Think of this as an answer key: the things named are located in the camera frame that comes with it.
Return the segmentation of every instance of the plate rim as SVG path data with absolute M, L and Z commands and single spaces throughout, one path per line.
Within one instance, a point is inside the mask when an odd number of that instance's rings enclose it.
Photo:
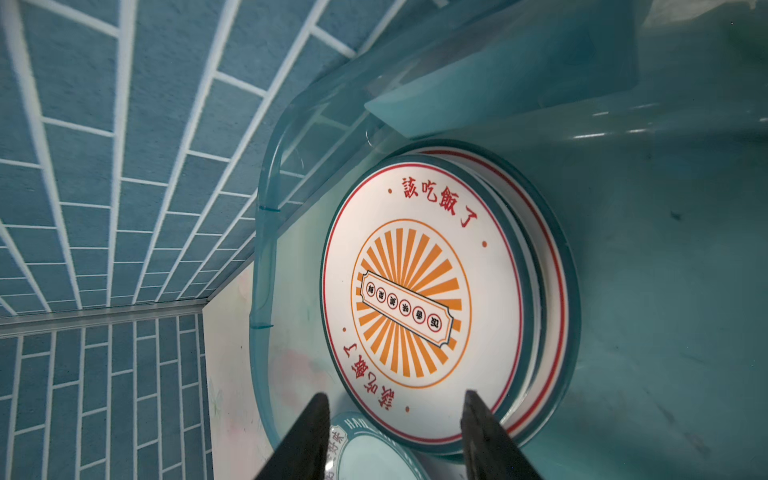
M 462 448 L 462 436 L 461 433 L 458 433 L 456 435 L 453 435 L 451 437 L 448 437 L 447 440 L 442 441 L 444 439 L 440 439 L 442 442 L 418 442 L 413 441 L 407 438 L 404 438 L 399 433 L 401 432 L 393 432 L 391 427 L 388 427 L 384 422 L 380 421 L 378 417 L 376 417 L 373 413 L 369 412 L 368 409 L 363 405 L 362 402 L 359 401 L 357 394 L 351 389 L 349 386 L 346 375 L 339 367 L 339 360 L 336 358 L 336 352 L 334 348 L 332 347 L 331 339 L 328 333 L 328 327 L 326 325 L 326 309 L 325 304 L 323 300 L 323 292 L 324 292 L 324 278 L 326 275 L 326 254 L 328 249 L 328 240 L 330 236 L 333 233 L 334 227 L 336 225 L 336 222 L 339 218 L 339 212 L 343 209 L 343 207 L 346 205 L 347 200 L 349 199 L 350 195 L 362 184 L 364 184 L 373 174 L 376 172 L 379 172 L 381 170 L 385 170 L 387 167 L 396 166 L 398 164 L 427 164 L 432 167 L 437 167 L 439 169 L 443 169 L 449 174 L 452 174 L 456 177 L 458 177 L 461 181 L 465 182 L 472 190 L 475 190 L 475 193 L 480 197 L 481 192 L 483 195 L 482 201 L 486 203 L 486 206 L 489 210 L 499 210 L 500 206 L 494 201 L 494 199 L 483 190 L 485 189 L 485 186 L 483 186 L 477 179 L 474 177 L 467 178 L 468 175 L 467 172 L 465 172 L 463 169 L 461 169 L 458 165 L 453 164 L 452 162 L 443 160 L 441 158 L 432 157 L 429 155 L 424 154 L 409 154 L 408 157 L 420 157 L 420 158 L 411 158 L 411 159 L 405 159 L 402 160 L 401 155 L 394 155 L 390 154 L 389 156 L 382 159 L 379 163 L 368 169 L 364 174 L 362 174 L 358 179 L 353 183 L 353 185 L 347 190 L 346 194 L 343 196 L 342 200 L 339 202 L 339 206 L 336 208 L 336 212 L 333 214 L 333 220 L 331 221 L 328 233 L 326 234 L 326 239 L 323 244 L 323 256 L 321 259 L 321 265 L 320 265 L 320 277 L 319 277 L 319 293 L 320 293 L 320 315 L 321 320 L 323 324 L 323 334 L 325 336 L 326 345 L 328 346 L 329 352 L 331 354 L 331 358 L 333 360 L 333 366 L 336 369 L 336 372 L 339 374 L 339 380 L 344 385 L 345 390 L 349 394 L 352 401 L 356 404 L 356 406 L 361 410 L 363 415 L 369 418 L 371 422 L 374 422 L 376 426 L 380 427 L 381 430 L 384 431 L 386 435 L 392 436 L 394 439 L 396 439 L 398 442 L 401 442 L 402 444 L 422 451 L 422 452 L 428 452 L 433 453 L 436 455 L 450 455 L 452 453 L 458 452 Z M 503 222 L 508 222 L 508 219 L 506 217 L 503 217 L 500 215 L 500 212 L 493 212 L 493 214 L 497 218 L 502 218 Z M 500 230 L 502 230 L 502 233 L 507 237 L 507 243 L 509 245 L 510 253 L 514 257 L 515 261 L 515 269 L 518 272 L 524 271 L 526 276 L 530 276 L 530 272 L 527 271 L 527 266 L 525 265 L 525 262 L 522 261 L 522 247 L 518 244 L 517 237 L 514 235 L 514 232 L 511 231 L 509 228 L 502 228 L 499 225 Z M 518 285 L 519 288 L 522 290 L 523 286 L 526 283 L 521 281 L 521 275 L 518 274 Z M 496 410 L 495 416 L 498 418 L 499 421 L 501 421 L 506 414 L 506 412 L 509 410 L 510 406 L 514 403 L 514 401 L 520 396 L 522 392 L 523 385 L 520 385 L 520 383 L 524 382 L 524 378 L 520 377 L 518 375 L 518 372 L 521 371 L 523 368 L 527 368 L 528 362 L 531 362 L 532 360 L 535 360 L 532 358 L 532 293 L 530 291 L 530 281 L 527 282 L 528 285 L 528 295 L 526 296 L 523 292 L 521 292 L 521 305 L 525 303 L 525 307 L 527 308 L 528 313 L 524 313 L 523 318 L 521 318 L 521 330 L 525 334 L 520 335 L 520 342 L 521 347 L 518 351 L 518 359 L 516 360 L 515 368 L 513 370 L 513 373 L 511 374 L 511 381 L 508 384 L 508 387 L 506 387 L 506 391 L 503 393 L 502 398 L 503 400 L 500 401 L 498 404 L 498 408 Z M 525 324 L 531 325 L 531 327 L 525 329 L 523 326 Z

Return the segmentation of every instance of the red chinese text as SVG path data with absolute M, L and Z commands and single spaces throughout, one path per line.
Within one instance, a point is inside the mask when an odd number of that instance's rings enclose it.
M 414 177 L 402 179 L 403 193 L 406 195 L 406 198 L 419 196 L 419 193 L 416 191 L 416 185 L 413 184 L 415 181 Z
M 392 389 L 387 389 L 385 386 L 382 386 L 382 399 L 379 400 L 379 406 L 389 410 L 392 407 L 392 399 L 394 398 L 395 393 Z
M 470 210 L 469 207 L 466 207 L 466 209 L 469 212 L 469 217 L 467 217 L 466 221 L 462 221 L 462 228 L 465 228 L 471 219 L 478 217 L 478 214 Z
M 362 355 L 358 355 L 359 359 L 357 362 L 355 362 L 354 365 L 352 365 L 352 370 L 355 371 L 355 378 L 358 379 L 361 376 L 364 376 L 366 374 L 366 370 L 368 369 L 368 366 L 366 365 L 366 361 L 362 359 Z
M 442 200 L 440 200 L 440 207 L 443 207 L 447 211 L 451 212 L 451 215 L 456 215 L 456 212 L 453 211 L 453 207 L 456 205 L 458 194 L 454 194 L 448 189 L 448 187 L 446 187 L 445 190 L 442 191 L 441 195 Z

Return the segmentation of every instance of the white grout line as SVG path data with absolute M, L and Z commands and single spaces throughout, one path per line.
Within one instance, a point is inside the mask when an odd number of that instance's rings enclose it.
M 28 427 L 26 429 L 16 430 L 15 432 L 13 432 L 13 434 L 14 435 L 23 435 L 25 433 L 34 432 L 35 430 L 42 430 L 44 428 L 45 428 L 45 424 L 42 423 L 40 425 L 35 425 L 34 427 Z
M 142 448 L 144 448 L 144 447 L 148 447 L 149 445 L 154 445 L 154 444 L 155 444 L 155 443 L 157 443 L 157 442 L 158 442 L 158 440 L 157 440 L 157 439 L 155 439 L 155 440 L 150 440 L 149 442 L 146 442 L 146 443 L 142 443 L 141 445 L 136 445 L 136 449 L 137 449 L 137 450 L 141 450 Z
M 68 207 L 86 207 L 86 208 L 111 208 L 109 205 L 94 205 L 94 204 L 81 204 L 79 202 L 59 202 L 60 205 L 66 205 Z
M 82 415 L 84 417 L 87 417 L 87 416 L 90 416 L 90 415 L 95 415 L 97 413 L 102 413 L 102 412 L 106 412 L 106 411 L 107 411 L 107 407 L 101 407 L 99 409 L 93 409 L 93 410 L 88 410 L 87 412 L 82 412 Z
M 112 324 L 107 325 L 107 449 L 104 460 L 107 465 L 104 468 L 106 473 L 105 480 L 110 476 L 110 458 L 112 450 Z
M 56 230 L 56 227 L 48 227 L 45 225 L 5 225 L 5 226 L 7 228 L 28 228 L 30 230 Z
M 46 355 L 50 355 L 50 354 L 51 354 L 50 352 L 27 353 L 26 355 L 22 355 L 22 358 L 23 359 L 34 359 L 35 357 L 38 357 L 38 356 L 46 356 Z
M 181 462 L 177 463 L 176 465 L 171 465 L 170 467 L 163 468 L 162 472 L 165 473 L 165 472 L 168 472 L 169 470 L 173 470 L 174 468 L 176 468 L 179 465 L 181 465 Z
M 48 459 L 51 454 L 51 411 L 53 410 L 53 373 L 54 358 L 56 358 L 56 330 L 51 333 L 51 356 L 48 358 L 48 388 L 45 400 L 45 433 L 43 434 L 43 465 L 42 478 L 48 477 Z
M 26 0 L 26 2 L 37 5 L 40 8 L 45 8 L 50 12 L 61 15 L 65 18 L 69 18 L 73 22 L 77 22 L 89 28 L 93 28 L 94 30 L 100 31 L 101 33 L 110 35 L 111 37 L 118 36 L 118 28 L 114 25 L 103 22 L 98 18 L 93 18 L 90 15 L 86 15 L 85 13 L 68 7 L 67 5 L 62 5 L 61 3 L 54 2 L 53 0 Z
M 332 49 L 338 51 L 341 55 L 344 55 L 347 58 L 355 58 L 357 56 L 357 53 L 355 53 L 355 51 L 352 50 L 348 45 L 344 44 L 344 42 L 334 37 L 322 28 L 318 27 L 317 25 L 312 25 L 310 32 L 312 33 L 313 37 L 317 38 Z
M 123 182 L 130 182 L 132 184 L 144 184 L 144 185 L 154 185 L 156 187 L 167 187 L 168 184 L 163 182 L 153 182 L 152 180 L 141 180 L 139 178 L 129 178 L 129 177 L 121 177 Z
M 187 460 L 184 450 L 184 433 L 187 431 L 184 429 L 184 395 L 182 393 L 181 388 L 181 319 L 177 316 L 176 317 L 176 345 L 178 346 L 178 359 L 179 363 L 176 367 L 176 371 L 178 373 L 178 380 L 179 380 L 179 427 L 181 428 L 181 478 L 182 480 L 186 480 L 187 478 Z
M 324 117 L 322 115 L 320 115 L 317 118 L 317 123 L 320 124 L 320 125 L 328 125 L 329 127 L 338 128 L 339 130 L 344 130 L 344 131 L 346 131 L 346 129 L 349 128 L 348 125 L 345 125 L 345 124 L 341 123 L 340 121 L 335 121 L 335 120 L 333 120 L 331 118 Z
M 71 382 L 57 383 L 52 388 L 53 390 L 63 389 L 65 386 L 73 386 L 73 385 L 79 385 L 79 384 L 80 384 L 80 380 L 72 380 Z
M 0 164 L 15 165 L 16 167 L 40 168 L 40 165 L 38 164 L 30 164 L 29 162 L 20 162 L 16 160 L 6 160 L 4 158 L 0 158 Z
M 194 155 L 195 157 L 202 157 L 207 158 L 209 160 L 216 160 L 220 162 L 224 162 L 225 164 L 230 163 L 230 159 L 227 157 L 220 157 L 219 155 L 212 155 L 212 154 L 205 154 L 201 151 L 195 151 L 195 150 L 187 150 L 187 153 L 189 155 Z
M 11 306 L 8 305 L 8 302 L 6 302 L 1 296 L 0 296 L 0 305 L 2 305 L 2 307 L 6 309 L 8 313 L 10 313 L 11 315 L 16 315 L 16 310 L 12 309 Z
M 106 463 L 106 462 L 107 462 L 107 459 L 106 459 L 106 458 L 102 458 L 101 460 L 97 460 L 96 462 L 91 462 L 91 463 L 88 463 L 88 464 L 86 464 L 86 465 L 83 465 L 83 466 L 81 466 L 81 467 L 79 468 L 79 470 L 85 470 L 85 469 L 87 469 L 87 468 L 90 468 L 90 467 L 95 467 L 96 465 L 101 465 L 102 463 Z M 104 470 L 108 472 L 108 471 L 109 471 L 109 465 L 106 465 L 106 466 L 104 467 Z
M 324 163 L 326 163 L 326 160 L 330 158 L 331 155 L 346 141 L 346 139 L 352 134 L 352 132 L 357 129 L 358 126 L 368 117 L 369 113 L 363 112 L 362 115 L 360 115 L 357 120 L 355 120 L 355 123 L 352 124 L 349 127 L 349 130 L 346 131 L 344 135 L 341 136 L 339 140 L 336 141 L 336 143 L 326 152 L 325 155 L 323 155 L 317 163 L 310 169 L 309 172 L 306 173 L 306 176 L 299 180 L 299 183 L 296 184 L 296 186 L 293 188 L 293 190 L 290 191 L 290 193 L 286 196 L 285 200 L 280 202 L 280 205 L 277 206 L 277 209 L 281 209 L 285 206 L 285 204 L 288 202 L 288 200 L 291 199 L 291 197 L 299 191 L 299 189 L 306 183 L 306 181 L 320 168 Z
M 312 6 L 310 13 L 307 15 L 301 29 L 299 30 L 299 33 L 296 35 L 296 38 L 293 40 L 293 43 L 291 44 L 291 47 L 288 50 L 288 53 L 286 54 L 286 57 L 283 59 L 283 62 L 280 64 L 280 68 L 277 69 L 277 73 L 275 74 L 275 78 L 272 80 L 272 83 L 270 84 L 269 90 L 267 90 L 263 101 L 259 104 L 259 107 L 257 108 L 256 113 L 253 115 L 253 118 L 248 124 L 248 128 L 246 129 L 245 134 L 243 134 L 243 137 L 240 139 L 240 143 L 237 145 L 237 148 L 235 149 L 235 152 L 232 155 L 232 161 L 224 169 L 224 172 L 222 173 L 221 178 L 219 179 L 219 183 L 216 185 L 216 188 L 214 189 L 214 193 L 208 199 L 208 202 L 205 208 L 203 209 L 203 212 L 201 213 L 200 218 L 195 223 L 195 226 L 192 229 L 192 234 L 189 236 L 189 238 L 187 238 L 187 242 L 184 244 L 184 249 L 182 250 L 181 254 L 177 258 L 177 261 L 174 263 L 173 268 L 171 269 L 172 272 L 174 272 L 176 270 L 176 267 L 179 265 L 178 260 L 181 257 L 183 257 L 184 254 L 187 252 L 187 248 L 189 248 L 190 243 L 192 243 L 194 234 L 200 229 L 200 225 L 203 223 L 205 217 L 208 215 L 208 212 L 210 211 L 211 207 L 214 204 L 214 201 L 218 197 L 219 192 L 223 190 L 224 185 L 229 180 L 230 175 L 232 174 L 232 172 L 234 171 L 234 168 L 237 165 L 237 162 L 240 160 L 240 157 L 243 156 L 243 152 L 248 147 L 251 137 L 253 136 L 254 133 L 256 133 L 256 129 L 259 127 L 259 125 L 261 125 L 261 121 L 264 119 L 264 116 L 266 115 L 266 111 L 270 108 L 270 105 L 272 104 L 275 97 L 277 96 L 277 92 L 280 90 L 280 87 L 283 86 L 283 82 L 288 77 L 288 74 L 293 68 L 293 65 L 296 63 L 296 60 L 298 59 L 299 54 L 304 49 L 304 45 L 306 45 L 307 40 L 309 40 L 310 38 L 310 31 L 312 27 L 320 20 L 320 17 L 323 15 L 323 12 L 325 11 L 326 6 L 328 5 L 328 2 L 330 2 L 330 0 L 316 0 L 315 4 Z M 196 113 L 198 113 L 198 115 L 194 118 L 195 125 L 197 125 L 197 119 L 199 118 L 199 112 L 196 112 Z M 256 197 L 257 193 L 258 193 L 258 189 L 253 194 L 254 198 Z M 248 204 L 246 204 L 246 206 L 243 207 L 243 211 L 241 211 L 237 215 L 238 217 L 243 215 L 244 209 L 247 208 L 247 206 Z M 232 226 L 236 222 L 237 222 L 237 218 L 233 220 L 233 223 L 230 225 L 230 228 L 228 230 L 231 230 Z M 197 273 L 199 273 L 199 270 L 190 278 L 190 281 L 192 278 L 194 278 L 194 276 L 197 275 Z M 166 281 L 160 293 L 157 295 L 157 298 L 155 299 L 156 301 L 160 298 L 160 295 L 163 294 L 163 290 L 166 289 L 167 285 L 168 285 L 168 281 Z
M 138 338 L 136 337 L 136 334 L 137 334 L 137 330 L 138 330 L 138 325 L 136 324 L 136 322 L 132 322 L 132 323 L 133 323 L 133 326 L 131 327 L 131 329 L 133 331 L 131 332 L 131 336 L 134 337 L 134 345 L 133 345 L 133 347 L 134 347 L 134 365 L 133 365 L 133 371 L 138 373 L 137 367 L 136 367 L 136 346 L 137 346 L 137 343 L 138 343 Z M 136 383 L 138 381 L 137 377 L 138 377 L 138 375 L 133 375 L 133 378 L 134 378 L 134 391 L 133 391 L 134 427 L 133 427 L 133 445 L 132 445 L 133 448 L 132 448 L 132 450 L 134 451 L 134 480 L 138 480 L 138 449 L 139 449 L 138 448 L 138 441 L 139 441 L 138 440 L 139 419 L 138 419 L 138 413 L 137 413 L 139 402 L 137 400 L 137 398 L 138 398 L 137 386 L 136 386 Z
M 184 167 L 184 159 L 187 157 L 187 151 L 192 146 L 192 140 L 194 139 L 194 135 L 197 132 L 197 125 L 200 122 L 200 116 L 202 115 L 203 108 L 205 107 L 205 100 L 206 100 L 206 97 L 208 96 L 208 93 L 210 92 L 210 86 L 214 81 L 214 73 L 219 67 L 219 62 L 224 52 L 224 47 L 227 45 L 227 39 L 229 38 L 230 30 L 232 29 L 232 24 L 234 23 L 235 17 L 237 16 L 238 8 L 240 8 L 240 0 L 227 0 L 222 8 L 221 16 L 219 17 L 219 22 L 216 27 L 216 34 L 214 36 L 214 41 L 210 46 L 210 52 L 208 53 L 208 58 L 206 60 L 203 76 L 200 79 L 199 85 L 197 86 L 197 93 L 195 94 L 194 104 L 192 105 L 192 111 L 190 112 L 190 117 L 188 118 L 187 124 L 184 127 L 184 136 L 181 138 L 181 144 L 179 146 L 179 151 L 177 153 L 176 160 L 174 162 L 174 167 L 170 173 L 170 180 L 168 182 L 169 185 L 168 185 L 168 188 L 165 190 L 165 195 L 163 196 L 163 203 L 160 208 L 160 213 L 157 215 L 157 219 L 155 220 L 152 238 L 149 243 L 149 248 L 147 248 L 147 256 L 144 259 L 144 266 L 141 267 L 141 274 L 139 275 L 139 280 L 138 280 L 138 283 L 136 284 L 136 290 L 134 291 L 134 303 L 138 298 L 139 289 L 141 288 L 141 284 L 144 282 L 144 274 L 146 274 L 147 272 L 147 266 L 149 265 L 150 256 L 153 253 L 154 246 L 157 243 L 157 237 L 160 234 L 160 230 L 163 226 L 163 222 L 165 221 L 165 216 L 168 213 L 168 207 L 170 206 L 170 199 L 173 197 L 174 192 L 176 191 L 176 186 L 178 185 L 179 177 L 181 176 L 181 170 Z M 237 161 L 230 162 L 229 164 L 227 164 L 226 169 L 230 169 L 231 167 L 233 167 L 236 162 Z M 211 196 L 211 199 L 215 197 L 216 197 L 216 192 L 214 191 L 214 194 Z M 198 219 L 196 225 L 199 225 L 199 224 L 200 224 L 200 219 Z M 193 230 L 193 234 L 191 234 L 187 238 L 187 243 L 185 244 L 184 252 L 187 251 L 187 246 L 189 242 L 192 241 L 192 238 L 194 237 L 194 233 L 197 232 L 197 230 L 198 229 L 196 226 Z M 179 260 L 183 256 L 183 253 L 179 255 L 179 258 L 177 258 L 177 260 Z M 178 265 L 178 262 L 174 264 L 174 268 L 171 269 L 171 271 L 175 270 L 176 268 L 175 265 Z M 157 301 L 158 298 L 160 298 L 160 294 L 157 295 L 155 301 Z
M 266 97 L 266 90 L 263 90 L 262 88 L 258 88 L 256 85 L 251 85 L 250 83 L 242 81 L 239 78 L 235 78 L 231 75 L 227 75 L 222 71 L 216 71 L 214 73 L 214 78 L 217 80 L 221 80 L 224 83 L 228 83 L 233 87 L 238 87 L 240 90 L 249 91 L 250 93 L 258 95 L 260 97 Z
M 101 130 L 100 128 L 86 127 L 85 125 L 73 124 L 70 121 L 58 120 L 56 118 L 43 117 L 43 123 L 56 125 L 57 127 L 69 128 L 70 130 L 84 131 L 89 134 L 101 135 L 102 137 L 114 137 L 114 134 L 110 131 Z
M 8 233 L 8 229 L 5 228 L 5 225 L 2 223 L 2 220 L 0 220 L 0 239 L 2 239 L 3 243 L 5 243 L 5 245 L 7 246 L 8 252 L 11 254 L 11 257 L 16 262 L 16 265 L 18 266 L 18 268 L 23 272 L 24 277 L 26 278 L 27 282 L 29 282 L 29 285 L 32 287 L 32 289 L 35 291 L 35 294 L 37 294 L 38 300 L 40 300 L 40 303 L 42 303 L 43 307 L 45 308 L 45 311 L 50 312 L 51 307 L 48 305 L 48 302 L 45 301 L 45 296 L 43 295 L 42 290 L 40 290 L 40 286 L 38 286 L 38 283 L 35 280 L 35 276 L 32 275 L 32 271 L 29 269 L 29 266 L 24 262 L 24 257 L 22 257 L 22 253 L 18 251 L 18 248 L 16 247 L 16 243 L 13 241 L 11 234 Z M 14 312 L 13 309 L 11 309 L 9 306 L 7 306 L 5 309 L 13 313 L 14 315 L 16 314 L 16 312 Z
M 154 320 L 154 355 L 160 360 L 160 319 Z M 163 478 L 163 410 L 160 405 L 160 362 L 155 363 L 155 395 L 157 398 L 157 476 Z
M 81 430 L 83 428 L 83 385 L 85 384 L 85 329 L 80 329 L 80 371 L 79 379 L 80 386 L 78 387 L 78 430 L 75 433 L 74 441 L 74 464 L 77 466 L 75 469 L 74 478 L 80 480 L 80 462 L 81 462 Z
M 219 270 L 218 270 L 218 271 L 217 271 L 217 272 L 214 274 L 214 276 L 213 276 L 213 277 L 210 279 L 210 282 L 206 283 L 206 285 L 203 287 L 203 289 L 200 291 L 200 293 L 198 293 L 198 294 L 195 296 L 195 298 L 200 298 L 200 295 L 202 295 L 202 294 L 205 292 L 205 290 L 208 288 L 208 286 L 209 286 L 210 284 L 212 284 L 212 282 L 213 282 L 213 281 L 214 281 L 214 280 L 215 280 L 215 279 L 216 279 L 216 278 L 217 278 L 217 277 L 218 277 L 218 276 L 221 274 L 221 272 L 223 272 L 223 271 L 224 271 L 224 269 L 225 269 L 225 268 L 227 268 L 227 265 L 229 265 L 229 264 L 230 264 L 230 262 L 232 262 L 233 258 L 234 258 L 234 257 L 237 257 L 237 255 L 238 255 L 238 254 L 240 254 L 240 251 L 242 251 L 242 249 L 243 249 L 243 248 L 245 248 L 245 246 L 246 246 L 246 245 L 247 245 L 247 244 L 248 244 L 248 243 L 249 243 L 249 242 L 250 242 L 250 241 L 251 241 L 251 240 L 252 240 L 252 239 L 253 239 L 255 236 L 256 236 L 256 232 L 253 232 L 253 233 L 250 235 L 250 237 L 248 237 L 248 238 L 247 238 L 247 240 L 245 240 L 245 242 L 243 243 L 243 245 L 241 245 L 241 246 L 240 246 L 240 248 L 238 248 L 236 252 L 232 253 L 232 256 L 230 257 L 230 259 L 229 259 L 229 260 L 227 260 L 227 261 L 226 261 L 226 263 L 225 263 L 225 264 L 224 264 L 224 265 L 223 265 L 223 266 L 222 266 L 222 267 L 221 267 L 221 268 L 220 268 L 220 269 L 219 269 Z
M 235 194 L 234 192 L 225 192 L 225 191 L 221 191 L 221 192 L 219 192 L 219 195 L 228 195 L 229 197 L 242 197 L 242 198 L 250 198 L 250 195 L 246 195 L 246 194 Z
M 22 103 L 27 122 L 29 123 L 32 145 L 42 170 L 48 202 L 50 203 L 51 212 L 57 227 L 59 243 L 67 261 L 67 270 L 72 289 L 74 290 L 74 299 L 77 302 L 78 309 L 82 309 L 80 293 L 78 292 L 78 279 L 74 276 L 74 262 L 72 261 L 72 253 L 69 250 L 67 227 L 64 222 L 61 205 L 59 205 L 58 188 L 53 173 L 51 152 L 48 150 L 48 139 L 45 136 L 45 127 L 42 122 L 43 115 L 38 88 L 35 83 L 35 75 L 32 73 L 27 43 L 24 38 L 22 14 L 19 11 L 18 3 L 14 0 L 5 0 L 0 3 L 0 18 L 2 18 L 2 26 L 5 30 L 8 53 L 11 55 L 13 70 L 21 90 Z
M 109 213 L 109 241 L 107 261 L 107 306 L 112 305 L 112 283 L 114 279 L 114 252 L 118 238 L 118 216 L 120 215 L 121 178 L 125 155 L 125 134 L 128 120 L 128 97 L 131 93 L 131 66 L 134 57 L 134 35 L 136 31 L 136 9 L 138 0 L 120 1 L 120 32 L 118 35 L 118 67 L 114 88 L 114 142 L 112 145 L 112 190 Z
M 200 273 L 200 271 L 203 269 L 203 267 L 204 267 L 204 266 L 205 266 L 205 265 L 208 263 L 208 260 L 210 260 L 210 258 L 211 258 L 211 257 L 214 255 L 214 253 L 217 251 L 217 248 L 219 247 L 219 245 L 221 245 L 221 244 L 222 244 L 222 242 L 224 242 L 224 241 L 225 241 L 225 239 L 227 238 L 227 235 L 229 235 L 229 234 L 230 234 L 230 232 L 232 231 L 232 229 L 235 227 L 235 225 L 237 225 L 238 217 L 240 217 L 241 215 L 243 215 L 243 214 L 245 213 L 245 211 L 247 210 L 248 206 L 249 206 L 249 205 L 250 205 L 250 204 L 251 204 L 251 203 L 252 203 L 254 200 L 256 200 L 256 195 L 257 195 L 258 193 L 259 193 L 259 191 L 258 191 L 258 189 L 257 189 L 257 190 L 256 190 L 256 192 L 255 192 L 253 195 L 251 195 L 251 196 L 250 196 L 250 198 L 249 198 L 249 199 L 246 201 L 245 205 L 243 205 L 243 207 L 240 209 L 240 212 L 238 212 L 238 214 L 235 216 L 235 220 L 233 220 L 233 222 L 232 222 L 232 223 L 230 223 L 230 226 L 229 226 L 229 227 L 228 227 L 228 228 L 227 228 L 227 229 L 224 231 L 224 233 L 221 235 L 221 237 L 219 237 L 219 240 L 218 240 L 218 241 L 217 241 L 217 242 L 214 244 L 214 248 L 212 248 L 212 249 L 211 249 L 211 251 L 210 251 L 210 252 L 208 252 L 208 254 L 206 255 L 205 259 L 204 259 L 204 260 L 203 260 L 203 261 L 200 263 L 200 265 L 197 267 L 197 270 L 195 270 L 195 272 L 192 274 L 192 276 L 190 277 L 190 279 L 187 281 L 187 284 L 186 284 L 186 285 L 184 285 L 184 288 L 182 288 L 182 289 L 181 289 L 181 291 L 182 291 L 182 292 L 185 292 L 185 291 L 187 291 L 187 288 L 189 288 L 189 285 L 191 285 L 191 284 L 192 284 L 192 282 L 194 281 L 194 278 L 197 276 L 197 274 L 198 274 L 198 273 Z
M 18 411 L 18 384 L 19 377 L 22 374 L 22 338 L 19 336 L 16 340 L 16 360 L 14 364 L 13 372 L 13 390 L 11 400 L 11 415 L 9 418 L 8 432 L 14 432 L 16 430 L 16 412 Z M 5 477 L 11 478 L 11 466 L 13 463 L 13 438 L 8 439 L 8 447 L 5 453 Z
M 302 174 L 295 174 L 293 172 L 289 172 L 288 170 L 281 170 L 280 175 L 288 175 L 289 177 L 304 178 Z
M 382 33 L 384 33 L 386 28 L 389 26 L 389 23 L 394 19 L 395 15 L 397 15 L 397 12 L 399 12 L 402 6 L 405 4 L 406 4 L 406 0 L 395 0 L 392 3 L 392 6 L 389 7 L 389 9 L 386 11 L 384 16 L 382 17 L 382 19 L 379 20 L 379 23 L 371 31 L 371 35 L 368 36 L 368 38 L 362 43 L 362 45 L 358 49 L 357 51 L 358 55 L 362 55 L 371 49 L 373 44 L 376 43 L 376 40 L 379 40 L 379 37 L 382 35 Z

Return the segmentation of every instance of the metal edge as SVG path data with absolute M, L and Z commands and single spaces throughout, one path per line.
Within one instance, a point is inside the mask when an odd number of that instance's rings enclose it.
M 92 310 L 41 313 L 38 315 L 13 317 L 10 322 L 0 323 L 0 338 L 27 335 L 29 333 L 51 332 L 66 328 L 80 328 L 107 323 L 154 319 L 162 316 L 200 313 L 205 303 L 206 299 L 181 300 L 177 302 L 113 306 Z

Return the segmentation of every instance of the ceramic plate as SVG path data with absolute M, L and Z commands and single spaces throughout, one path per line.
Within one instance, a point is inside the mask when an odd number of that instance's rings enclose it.
M 425 155 L 381 163 L 339 206 L 326 339 L 361 410 L 407 446 L 459 452 L 466 389 L 499 419 L 528 389 L 535 302 L 514 220 L 472 174 Z
M 428 480 L 410 452 L 394 443 L 359 413 L 333 417 L 325 480 Z
M 463 142 L 427 141 L 398 154 L 428 154 L 468 168 L 510 206 L 528 235 L 540 268 L 545 319 L 541 361 L 521 405 L 505 414 L 503 426 L 524 445 L 557 408 L 571 380 L 581 331 L 578 284 L 573 260 L 554 215 L 536 189 L 506 161 Z

